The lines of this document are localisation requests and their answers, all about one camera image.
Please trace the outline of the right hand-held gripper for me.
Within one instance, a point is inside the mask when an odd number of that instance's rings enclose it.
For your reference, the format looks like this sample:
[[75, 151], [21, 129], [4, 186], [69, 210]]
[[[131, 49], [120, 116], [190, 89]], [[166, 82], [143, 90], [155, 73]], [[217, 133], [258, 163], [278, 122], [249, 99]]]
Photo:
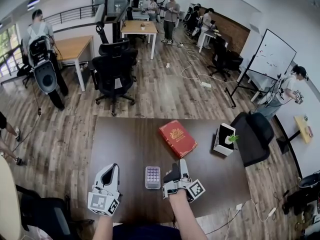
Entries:
[[164, 199], [183, 189], [186, 191], [187, 201], [192, 203], [206, 191], [198, 179], [195, 181], [190, 179], [187, 163], [184, 158], [179, 160], [178, 165], [176, 163], [172, 164], [172, 170], [164, 176], [163, 183], [162, 193]]

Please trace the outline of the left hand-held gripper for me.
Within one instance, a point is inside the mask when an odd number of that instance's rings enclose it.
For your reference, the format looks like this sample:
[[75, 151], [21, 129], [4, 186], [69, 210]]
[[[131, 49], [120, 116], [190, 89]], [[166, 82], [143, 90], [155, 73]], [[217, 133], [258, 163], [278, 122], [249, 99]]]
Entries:
[[87, 208], [97, 215], [112, 217], [120, 204], [120, 168], [116, 163], [100, 170], [88, 193]]

